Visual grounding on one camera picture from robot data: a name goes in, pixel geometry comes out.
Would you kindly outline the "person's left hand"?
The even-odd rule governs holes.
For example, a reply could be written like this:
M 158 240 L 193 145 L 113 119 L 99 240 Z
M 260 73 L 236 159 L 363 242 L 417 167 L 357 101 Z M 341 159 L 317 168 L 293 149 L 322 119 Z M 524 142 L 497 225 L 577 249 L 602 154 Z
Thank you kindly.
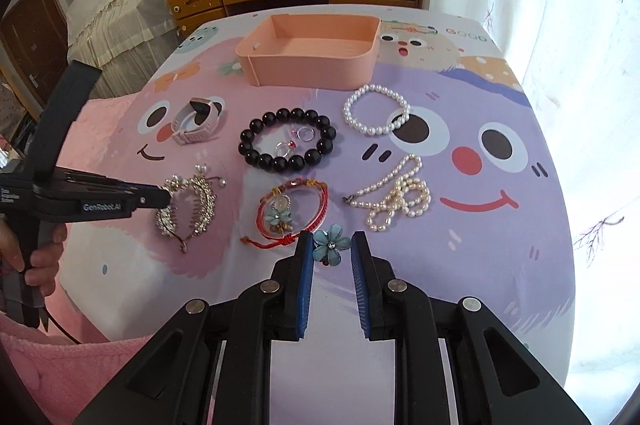
M 55 291 L 55 278 L 60 270 L 60 259 L 64 252 L 67 239 L 67 227 L 58 225 L 52 232 L 49 242 L 36 249 L 30 255 L 30 267 L 25 273 L 25 283 L 37 287 L 43 297 L 52 295 Z M 25 270 L 20 245 L 8 225 L 1 221 L 1 257 L 17 271 Z

